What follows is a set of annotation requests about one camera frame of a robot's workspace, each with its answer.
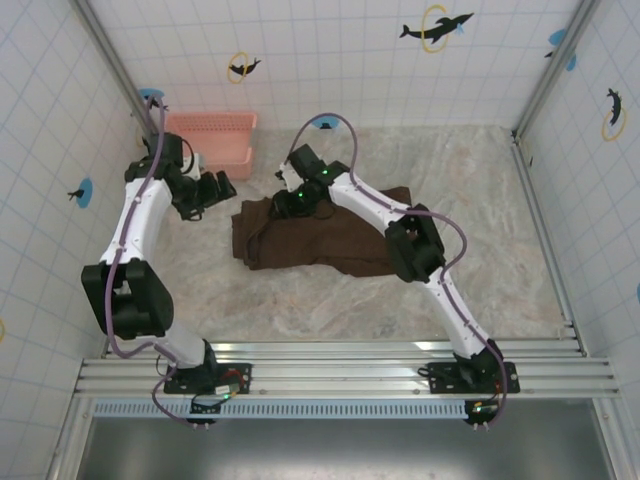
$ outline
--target white tiled wall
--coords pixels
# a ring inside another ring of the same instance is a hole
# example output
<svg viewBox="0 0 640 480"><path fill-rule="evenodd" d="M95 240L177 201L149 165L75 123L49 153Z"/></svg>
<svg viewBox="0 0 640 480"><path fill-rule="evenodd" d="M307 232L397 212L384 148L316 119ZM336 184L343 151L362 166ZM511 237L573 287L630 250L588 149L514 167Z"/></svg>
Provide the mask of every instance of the white tiled wall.
<svg viewBox="0 0 640 480"><path fill-rule="evenodd" d="M580 332L612 359L640 433L640 2L603 2L577 55L527 139L532 174ZM604 141L609 88L627 124Z"/></svg>
<svg viewBox="0 0 640 480"><path fill-rule="evenodd" d="M0 4L0 478L47 471L80 358L103 343L80 270L119 216L134 121L66 0ZM86 209L67 192L90 177Z"/></svg>
<svg viewBox="0 0 640 480"><path fill-rule="evenodd" d="M136 85L164 91L174 111L251 109L261 128L295 128L327 110L360 126L514 127L555 48L549 37L578 0L440 3L449 17L474 16L438 53L399 38L404 24L421 29L423 0L92 4ZM239 51L261 63L234 85L227 69Z"/></svg>

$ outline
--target black dolphin sticker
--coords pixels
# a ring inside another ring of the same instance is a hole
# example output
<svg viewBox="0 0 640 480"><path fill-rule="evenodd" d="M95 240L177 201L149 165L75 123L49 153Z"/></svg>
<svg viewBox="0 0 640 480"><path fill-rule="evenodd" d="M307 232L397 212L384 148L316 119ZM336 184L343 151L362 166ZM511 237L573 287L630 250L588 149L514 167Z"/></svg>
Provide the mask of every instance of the black dolphin sticker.
<svg viewBox="0 0 640 480"><path fill-rule="evenodd" d="M230 65L229 70L231 70L233 73L237 73L238 75L241 75L244 77L246 75L249 75L251 72L253 72L256 69L256 66L261 61L262 60L258 60L257 58L254 58L253 63L248 67L245 67L244 65L240 65L239 67L236 67L235 65Z"/></svg>
<svg viewBox="0 0 640 480"><path fill-rule="evenodd" d="M473 13L469 13L467 15L459 15L455 18L442 17L436 21L440 25L431 28L429 30L425 30L422 32L421 30L409 30L407 25L402 26L402 33L400 34L400 38L406 37L409 35L410 37L418 38L418 39L431 39L431 44L436 43L443 36L454 32L462 27L462 25L469 20L473 16Z"/></svg>
<svg viewBox="0 0 640 480"><path fill-rule="evenodd" d="M613 106L611 107L611 113L613 115L609 121L609 125L613 127L620 118L620 112L622 112L622 97L620 97L618 92L614 92L612 89L609 89L607 97L611 97L613 99Z"/></svg>

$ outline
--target pink basket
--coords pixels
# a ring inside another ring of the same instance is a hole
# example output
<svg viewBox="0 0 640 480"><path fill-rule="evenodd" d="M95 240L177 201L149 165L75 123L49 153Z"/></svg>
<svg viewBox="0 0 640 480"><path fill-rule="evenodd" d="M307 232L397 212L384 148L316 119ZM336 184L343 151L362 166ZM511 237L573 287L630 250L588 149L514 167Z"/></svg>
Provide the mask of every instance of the pink basket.
<svg viewBox="0 0 640 480"><path fill-rule="evenodd" d="M194 112L167 115L167 130L180 135L204 156L208 170L224 170L231 180L246 180L253 165L253 112Z"/></svg>

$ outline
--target marble floor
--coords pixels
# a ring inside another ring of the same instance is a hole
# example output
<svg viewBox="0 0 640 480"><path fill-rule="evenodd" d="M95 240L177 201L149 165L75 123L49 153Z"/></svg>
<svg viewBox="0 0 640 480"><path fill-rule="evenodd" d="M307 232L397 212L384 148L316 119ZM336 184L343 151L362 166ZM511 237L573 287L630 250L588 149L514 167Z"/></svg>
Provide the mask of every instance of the marble floor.
<svg viewBox="0 0 640 480"><path fill-rule="evenodd" d="M254 172L234 182L238 196L183 223L170 209L154 268L171 292L175 316L210 341L426 340L444 329L424 293L394 276L356 279L331 267L250 271L231 255L231 215L245 199L283 188L273 173L295 131L262 131ZM496 338L557 337L560 309L510 151L499 127L358 129L356 171L376 188L410 187L414 203L454 219L469 238L452 276L478 322ZM309 130L327 161L349 163L346 129ZM438 224L447 258L460 248Z"/></svg>

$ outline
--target brown towel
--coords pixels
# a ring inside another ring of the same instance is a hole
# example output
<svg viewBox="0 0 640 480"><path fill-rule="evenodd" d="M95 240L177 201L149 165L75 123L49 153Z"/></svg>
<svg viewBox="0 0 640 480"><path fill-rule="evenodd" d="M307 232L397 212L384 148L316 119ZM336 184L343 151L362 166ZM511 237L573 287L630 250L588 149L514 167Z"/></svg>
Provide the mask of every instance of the brown towel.
<svg viewBox="0 0 640 480"><path fill-rule="evenodd" d="M407 187L382 192L411 204ZM269 218L270 198L244 201L231 217L233 256L251 270L330 265L354 277L391 275L384 237L349 210L321 201L313 217Z"/></svg>

